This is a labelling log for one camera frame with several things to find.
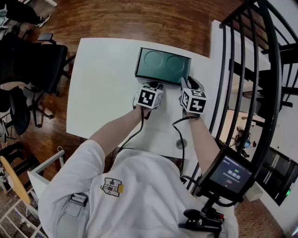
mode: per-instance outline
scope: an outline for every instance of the white table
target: white table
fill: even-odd
[[[190,76],[203,84],[209,97],[203,118],[207,126],[210,124],[218,90],[218,82],[213,79],[214,64],[211,59],[152,42],[86,38],[80,41],[70,82],[66,128],[68,133],[89,138],[105,123],[132,110],[133,97],[139,84],[145,82],[136,79],[134,75],[140,47],[191,58]],[[181,95],[180,88],[164,85],[163,89],[161,105],[152,111],[142,132],[126,147],[181,158],[182,151],[176,148],[179,134],[171,125],[182,117],[182,107],[178,101]],[[189,123],[181,122],[177,127],[188,142],[185,158],[194,158]]]

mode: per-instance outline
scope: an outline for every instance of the shoe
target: shoe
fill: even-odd
[[[41,16],[41,22],[36,24],[35,26],[42,27],[43,24],[45,24],[50,19],[50,17],[51,17],[51,15],[49,15],[47,17],[42,17]]]

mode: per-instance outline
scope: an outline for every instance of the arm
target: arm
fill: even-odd
[[[144,109],[146,116],[149,109]],[[135,110],[130,111],[126,115],[112,120],[95,132],[89,139],[97,142],[107,156],[112,152],[131,131],[141,121],[141,108],[137,106]]]
[[[204,174],[220,150],[202,118],[189,121],[197,160]]]

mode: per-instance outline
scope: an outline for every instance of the power cord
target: power cord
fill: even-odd
[[[180,136],[180,140],[181,140],[181,144],[182,144],[182,165],[181,165],[181,171],[180,171],[180,177],[182,177],[183,174],[183,167],[184,167],[184,155],[185,155],[185,148],[184,148],[184,142],[183,142],[183,138],[182,138],[182,134],[181,132],[178,130],[178,128],[175,126],[177,123],[184,121],[184,120],[189,120],[189,119],[197,119],[199,118],[200,115],[195,115],[195,116],[188,116],[188,117],[183,117],[177,121],[175,121],[172,126],[175,128],[176,131],[178,131],[179,136]]]
[[[111,161],[111,165],[114,163],[114,161],[115,161],[115,159],[116,159],[116,157],[117,157],[117,155],[119,154],[119,152],[121,151],[121,150],[123,150],[123,149],[125,149],[124,148],[124,146],[134,137],[134,136],[136,136],[138,133],[140,133],[141,132],[141,130],[143,129],[143,126],[144,126],[144,108],[141,106],[141,119],[142,119],[142,123],[141,123],[141,128],[136,132],[136,133],[134,133],[131,137],[129,137],[124,143],[123,143],[123,145],[120,147],[120,149],[118,150],[118,152],[117,152],[117,154],[115,155],[115,157],[114,157],[114,151],[116,150],[116,148],[113,150],[113,153],[112,153],[112,158],[113,158],[113,160]]]

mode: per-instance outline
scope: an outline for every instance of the black metal railing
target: black metal railing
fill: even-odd
[[[257,13],[263,20],[263,23],[261,21],[258,21],[259,19],[255,19],[254,15],[252,13],[254,11]],[[270,74],[270,82],[268,84],[265,84],[263,87],[262,93],[264,95],[262,104],[266,107],[266,114],[263,116],[265,119],[265,122],[262,124],[263,129],[261,133],[261,137],[259,140],[259,143],[256,147],[255,153],[253,155],[253,158],[251,160],[251,163],[257,168],[254,171],[255,176],[259,172],[261,165],[264,162],[264,155],[267,152],[273,134],[277,123],[278,118],[278,112],[280,109],[280,102],[281,102],[281,80],[282,80],[282,67],[281,67],[281,56],[280,56],[280,50],[278,43],[277,35],[281,35],[283,39],[285,37],[282,35],[282,33],[274,26],[270,11],[276,15],[280,21],[283,23],[286,23],[286,29],[291,30],[291,27],[287,24],[287,22],[281,17],[281,15],[276,11],[276,9],[267,1],[267,0],[247,0],[245,3],[243,3],[240,7],[238,7],[232,14],[230,14],[225,20],[222,21],[220,24],[220,28],[223,29],[223,54],[222,54],[222,69],[220,74],[220,80],[219,80],[219,89],[218,89],[218,95],[217,100],[215,104],[215,110],[213,113],[213,117],[211,120],[211,125],[209,131],[212,132],[215,119],[217,116],[218,111],[218,105],[221,97],[221,91],[222,91],[222,85],[224,80],[224,67],[225,67],[225,60],[226,55],[228,57],[230,56],[230,64],[229,64],[229,77],[228,77],[228,86],[227,86],[227,94],[225,97],[225,102],[223,106],[223,113],[222,118],[219,123],[219,128],[216,135],[216,141],[218,142],[220,139],[221,132],[223,130],[225,118],[227,111],[229,109],[229,100],[230,100],[230,94],[231,94],[231,87],[232,87],[232,80],[233,80],[233,74],[234,74],[234,66],[235,64],[238,64],[235,62],[235,31],[240,33],[240,39],[241,39],[241,64],[237,66],[238,70],[240,71],[240,81],[239,81],[239,88],[237,93],[237,101],[235,106],[235,111],[231,123],[231,127],[228,133],[227,140],[225,141],[226,144],[230,144],[230,141],[232,139],[232,135],[235,130],[239,109],[241,105],[241,98],[243,94],[243,85],[244,85],[244,78],[246,71],[249,71],[245,68],[245,33],[244,28],[251,31],[251,37],[249,38],[253,43],[253,49],[254,49],[254,71],[250,72],[251,81],[253,82],[253,88],[252,88],[252,94],[251,94],[251,102],[250,102],[250,108],[247,116],[247,121],[244,129],[244,134],[241,137],[237,153],[241,155],[242,150],[244,148],[244,144],[246,142],[247,136],[249,134],[249,130],[251,127],[251,122],[253,120],[253,115],[256,108],[257,103],[257,89],[259,85],[259,47],[260,44],[258,43],[259,40],[263,41],[267,45],[267,49],[265,50],[265,53],[269,54],[269,61],[271,64],[271,69],[267,70],[267,73]],[[243,23],[243,17],[246,17],[249,22],[250,26]],[[235,29],[234,22],[237,22],[239,24],[239,29]],[[230,42],[226,42],[226,27],[230,27]],[[263,30],[264,33],[266,33],[265,39],[263,36],[257,33],[257,29]],[[230,54],[226,53],[226,44],[230,43]],[[195,177],[197,171],[199,168],[199,164],[196,166],[195,171],[193,173],[193,178]],[[191,186],[191,182],[188,183],[187,188],[189,189]]]

